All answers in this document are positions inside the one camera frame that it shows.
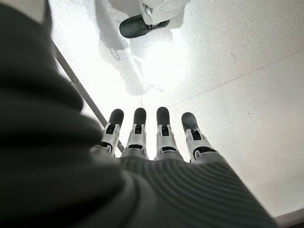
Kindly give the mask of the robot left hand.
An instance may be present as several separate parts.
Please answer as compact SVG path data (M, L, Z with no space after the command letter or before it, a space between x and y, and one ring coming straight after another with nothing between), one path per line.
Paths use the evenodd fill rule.
M0 3L3 228L276 228L215 154L114 158L54 61L46 0Z

